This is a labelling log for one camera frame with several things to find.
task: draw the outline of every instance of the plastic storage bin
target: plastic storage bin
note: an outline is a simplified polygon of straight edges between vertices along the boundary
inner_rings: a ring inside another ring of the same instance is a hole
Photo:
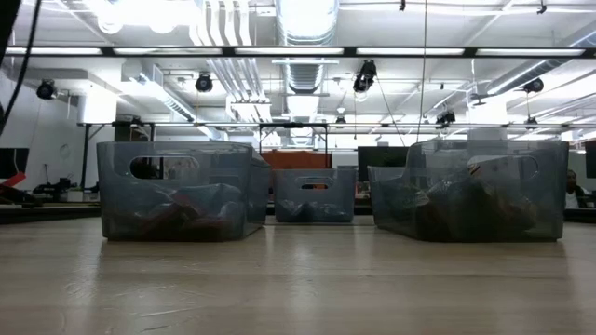
[[[402,173],[369,167],[374,222],[426,241],[556,240],[568,150],[561,141],[416,143]]]
[[[233,142],[98,144],[103,236],[224,241],[264,224],[270,166]]]
[[[274,170],[279,222],[350,222],[354,218],[356,170]]]

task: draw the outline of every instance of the fluorescent light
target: fluorescent light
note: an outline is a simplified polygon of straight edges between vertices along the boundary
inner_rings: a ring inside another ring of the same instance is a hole
[[[586,50],[579,48],[533,48],[533,49],[498,49],[482,48],[478,56],[579,56]]]
[[[27,51],[26,47],[7,47],[7,56],[22,56]],[[35,56],[44,55],[101,55],[98,47],[32,47],[31,54]]]
[[[427,56],[460,56],[464,54],[463,48],[427,47]],[[379,56],[423,56],[423,47],[359,47],[357,55]]]
[[[217,47],[117,47],[114,52],[118,55],[221,55],[223,52]]]
[[[237,47],[238,55],[342,55],[342,47]]]
[[[271,60],[275,65],[337,65],[339,60]]]
[[[161,123],[156,124],[156,127],[193,127],[192,123]]]
[[[257,123],[199,123],[200,125],[205,125],[209,127],[258,127],[259,124]]]

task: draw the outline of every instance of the ventilation duct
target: ventilation duct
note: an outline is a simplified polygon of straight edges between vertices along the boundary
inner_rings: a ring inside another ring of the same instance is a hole
[[[339,0],[276,0],[278,36],[284,46],[328,46],[337,24]],[[285,65],[290,89],[315,93],[323,79],[323,65]]]
[[[596,46],[596,21],[584,27],[580,31],[574,33],[568,38],[564,39],[560,47],[595,47]],[[487,85],[479,86],[479,97],[487,98],[502,95],[515,88],[537,79],[543,74],[546,74],[554,69],[557,69],[571,60],[529,60],[516,69],[504,74]],[[466,93],[456,92],[449,98],[438,103],[431,111],[445,106],[447,109],[453,108],[458,102],[466,98]]]
[[[279,43],[283,46],[312,47],[329,46],[333,42],[339,0],[276,0]],[[320,89],[325,73],[321,64],[284,65],[285,82],[288,90],[299,96],[288,97],[287,106],[294,116],[314,121],[319,97],[309,95]],[[303,130],[291,130],[291,141],[297,145],[304,142]]]

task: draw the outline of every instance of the wire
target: wire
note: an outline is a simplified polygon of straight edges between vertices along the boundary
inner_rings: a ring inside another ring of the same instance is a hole
[[[356,123],[358,122],[358,114],[356,112],[356,91],[354,91],[354,140],[358,137],[356,136]]]
[[[37,3],[35,4],[34,9],[34,18],[31,23],[31,31],[29,32],[29,41],[27,42],[27,48],[25,50],[25,55],[22,60],[22,64],[20,65],[19,71],[19,78],[17,79],[17,85],[15,86],[15,90],[12,92],[12,96],[10,97],[10,101],[8,102],[8,106],[4,111],[4,115],[2,120],[0,120],[0,137],[4,133],[4,128],[7,125],[8,117],[10,116],[10,112],[12,112],[12,108],[17,101],[17,97],[19,96],[20,88],[22,87],[23,81],[25,80],[25,73],[27,72],[27,66],[29,65],[29,59],[31,57],[31,49],[34,45],[35,40],[35,32],[37,30],[37,22],[39,20],[39,11],[41,10],[41,1],[36,0]]]
[[[403,138],[400,133],[400,129],[398,128],[398,124],[395,123],[395,117],[393,117],[393,113],[391,113],[391,108],[389,108],[389,103],[387,102],[387,99],[385,98],[385,92],[383,91],[383,86],[381,85],[381,79],[379,79],[379,75],[376,76],[376,81],[379,83],[379,88],[381,88],[381,95],[383,96],[383,101],[385,102],[387,111],[389,112],[389,115],[391,115],[391,122],[393,122],[395,131],[397,131],[398,135],[400,135],[401,144],[405,147],[406,143],[403,141]]]
[[[425,75],[427,74],[427,38],[428,38],[428,0],[425,0],[425,45],[422,58],[422,92],[420,92],[420,116],[418,117],[418,129],[416,130],[416,143],[420,138],[420,127],[422,126],[422,114],[425,107]]]

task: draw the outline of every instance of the table surface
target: table surface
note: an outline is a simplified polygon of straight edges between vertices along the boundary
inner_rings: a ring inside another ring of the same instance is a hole
[[[596,226],[433,244],[372,226],[108,243],[99,219],[0,226],[0,334],[595,334]]]

